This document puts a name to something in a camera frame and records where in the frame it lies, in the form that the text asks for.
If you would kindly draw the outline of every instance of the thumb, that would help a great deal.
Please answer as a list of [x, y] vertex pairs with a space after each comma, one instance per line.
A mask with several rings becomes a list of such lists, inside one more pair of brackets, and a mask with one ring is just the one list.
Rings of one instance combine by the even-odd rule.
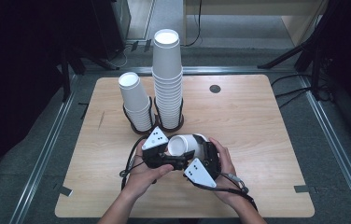
[[155, 169], [155, 179], [159, 179], [164, 175], [169, 174], [173, 170], [173, 166], [170, 164], [163, 165]]

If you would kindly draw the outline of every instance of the person's left hand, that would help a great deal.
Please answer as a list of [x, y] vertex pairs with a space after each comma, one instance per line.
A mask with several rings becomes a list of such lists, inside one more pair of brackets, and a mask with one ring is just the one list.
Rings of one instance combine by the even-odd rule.
[[[138, 144], [135, 151], [133, 166], [143, 162], [143, 150], [141, 148], [145, 142], [146, 140], [143, 140]], [[127, 191], [137, 199], [147, 191], [155, 180], [170, 173], [173, 169], [173, 166], [170, 164], [163, 165], [156, 169], [150, 169], [145, 163], [141, 163], [131, 170], [123, 191]]]

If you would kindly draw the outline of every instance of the tape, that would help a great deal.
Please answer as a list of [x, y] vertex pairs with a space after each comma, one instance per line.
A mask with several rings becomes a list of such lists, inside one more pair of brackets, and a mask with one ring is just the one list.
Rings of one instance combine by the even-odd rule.
[[309, 187], [307, 187], [307, 185], [294, 186], [294, 189], [297, 193], [309, 192]]
[[132, 50], [131, 51], [135, 51], [138, 47], [138, 41], [135, 41], [132, 45]]
[[146, 47], [144, 48], [144, 52], [149, 51], [149, 48], [150, 48], [150, 42], [151, 42], [151, 41], [152, 41], [152, 39], [147, 40], [147, 42], [146, 42]]
[[60, 184], [56, 184], [53, 187], [54, 190], [59, 191], [62, 195], [65, 195], [67, 197], [70, 197], [73, 191], [71, 189], [66, 188], [65, 186], [61, 186]]

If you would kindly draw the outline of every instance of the cable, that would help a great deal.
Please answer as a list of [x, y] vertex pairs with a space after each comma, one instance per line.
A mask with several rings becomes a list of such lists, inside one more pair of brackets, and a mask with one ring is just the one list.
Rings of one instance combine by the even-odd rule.
[[290, 100], [286, 101], [285, 103], [283, 103], [282, 105], [280, 105], [278, 108], [281, 108], [285, 105], [288, 105], [291, 101], [297, 99], [298, 97], [300, 97], [302, 94], [306, 93], [307, 91], [309, 90], [304, 90], [304, 91], [301, 91], [300, 93], [298, 93], [296, 96], [292, 97]]
[[[239, 177], [237, 177], [236, 175], [233, 174], [223, 174], [221, 173], [220, 175], [222, 175], [223, 177], [227, 178], [229, 181], [231, 181], [237, 188], [239, 188], [243, 193], [248, 193], [249, 189], [248, 187], [246, 187], [245, 182], [243, 182], [242, 179], [240, 179]], [[242, 185], [242, 187], [240, 188], [239, 185], [237, 185], [236, 183], [233, 182], [236, 181], [237, 183], [240, 183]]]
[[289, 77], [311, 77], [310, 75], [290, 75], [290, 76], [286, 76], [286, 77], [280, 77], [278, 79], [276, 79], [274, 82], [272, 82], [271, 86], [273, 86], [276, 82], [285, 79], [285, 78], [289, 78]]
[[288, 92], [284, 92], [284, 93], [277, 94], [277, 95], [275, 96], [275, 98], [280, 98], [280, 97], [282, 97], [282, 96], [290, 95], [290, 94], [292, 94], [292, 93], [294, 93], [294, 92], [298, 92], [298, 91], [309, 91], [309, 90], [311, 90], [311, 89], [312, 89], [311, 87], [300, 88], [300, 89], [297, 89], [297, 90], [294, 90], [294, 91], [288, 91]]
[[196, 36], [196, 39], [192, 43], [187, 45], [181, 45], [182, 47], [190, 47], [194, 45], [196, 41], [199, 39], [200, 32], [201, 32], [201, 16], [202, 16], [202, 0], [200, 0], [200, 3], [199, 3], [198, 35]]
[[257, 205], [254, 202], [254, 199], [251, 196], [249, 196], [246, 193], [244, 193], [240, 189], [240, 187], [239, 187], [239, 189], [217, 189], [217, 188], [210, 188], [210, 187], [207, 187], [207, 186], [204, 186], [204, 185], [196, 184], [196, 183], [193, 183], [192, 181], [190, 181], [190, 183], [192, 183], [193, 186], [195, 186], [195, 187], [197, 187], [199, 189], [206, 189], [206, 190], [218, 191], [218, 192], [229, 192], [229, 193], [232, 193], [232, 194], [237, 194], [239, 196], [242, 196], [243, 198], [245, 198], [246, 200], [248, 200], [251, 203], [251, 205], [255, 208], [255, 210], [258, 211]]
[[123, 189], [125, 188], [125, 185], [126, 185], [126, 177], [127, 177], [127, 175], [130, 173], [130, 171], [131, 171], [133, 168], [135, 168], [135, 167], [141, 165], [142, 163], [144, 163], [144, 161], [142, 161], [140, 164], [135, 165], [134, 167], [132, 167], [132, 168], [129, 170], [130, 162], [131, 162], [131, 160], [132, 160], [132, 156], [133, 156], [133, 154], [134, 154], [135, 149], [137, 148], [138, 144], [139, 144], [141, 141], [143, 141], [144, 139], [147, 139], [147, 138], [148, 138], [148, 136], [144, 135], [144, 136], [140, 137], [140, 138], [137, 140], [137, 142], [134, 143], [134, 146], [133, 146], [132, 150], [130, 151], [129, 158], [128, 158], [127, 163], [126, 163], [126, 167], [125, 167], [125, 169], [124, 169], [123, 171], [121, 171], [121, 172], [119, 173], [120, 177], [123, 177], [123, 178], [122, 178], [122, 183], [121, 183], [121, 185], [120, 185], [120, 190], [123, 190]]
[[[123, 67], [123, 66], [126, 65], [126, 63], [128, 62], [127, 56], [126, 56], [126, 54], [125, 54], [125, 50], [128, 49], [128, 48], [130, 48], [130, 47], [131, 47], [131, 45], [126, 46], [123, 50], [118, 51], [118, 53], [115, 54], [111, 59], [107, 60], [106, 63], [107, 63], [107, 64], [110, 64], [110, 65], [112, 65], [112, 66], [115, 66], [115, 67], [117, 67], [117, 68]], [[119, 56], [120, 53], [123, 54], [123, 57], [125, 58], [125, 62], [124, 62], [123, 64], [121, 64], [121, 65], [116, 65], [116, 64], [114, 64], [114, 63], [111, 63], [111, 61], [114, 60], [114, 59], [116, 59], [116, 58]]]

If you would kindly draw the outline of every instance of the wooden table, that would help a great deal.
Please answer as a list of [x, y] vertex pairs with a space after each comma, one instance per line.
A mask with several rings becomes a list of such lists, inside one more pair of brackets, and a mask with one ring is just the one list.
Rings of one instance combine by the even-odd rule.
[[[152, 77], [141, 77], [154, 96]], [[212, 93], [219, 85], [220, 93]], [[232, 161], [264, 217], [311, 217], [315, 209], [269, 80], [264, 75], [193, 76], [183, 79], [184, 126], [176, 133], [213, 136]], [[120, 191], [119, 172], [140, 135], [122, 112], [117, 77], [97, 81], [59, 196], [58, 217], [100, 217]], [[213, 192], [195, 188], [173, 171], [152, 185], [131, 217], [236, 217]]]

